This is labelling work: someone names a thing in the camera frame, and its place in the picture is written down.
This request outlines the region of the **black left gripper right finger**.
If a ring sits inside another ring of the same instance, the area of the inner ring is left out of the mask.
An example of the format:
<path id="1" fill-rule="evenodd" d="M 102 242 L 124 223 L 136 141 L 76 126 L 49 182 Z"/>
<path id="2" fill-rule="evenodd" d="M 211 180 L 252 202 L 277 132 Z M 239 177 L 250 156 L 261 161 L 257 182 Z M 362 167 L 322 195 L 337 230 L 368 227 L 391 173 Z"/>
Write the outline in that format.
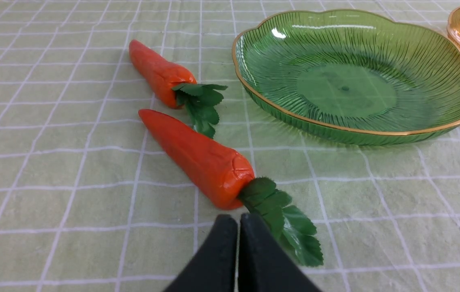
<path id="1" fill-rule="evenodd" d="M 241 215 L 238 251 L 238 291 L 321 291 L 289 258 L 264 221 L 256 214 Z"/>

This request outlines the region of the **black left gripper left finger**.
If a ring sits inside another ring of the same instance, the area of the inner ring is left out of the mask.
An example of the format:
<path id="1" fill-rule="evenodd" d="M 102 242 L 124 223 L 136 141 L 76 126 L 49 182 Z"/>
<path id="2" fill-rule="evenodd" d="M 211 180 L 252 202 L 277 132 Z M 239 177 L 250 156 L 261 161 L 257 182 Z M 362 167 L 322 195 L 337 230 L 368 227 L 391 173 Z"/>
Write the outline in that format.
<path id="1" fill-rule="evenodd" d="M 233 292 L 238 224 L 218 215 L 206 240 L 165 292 Z"/>

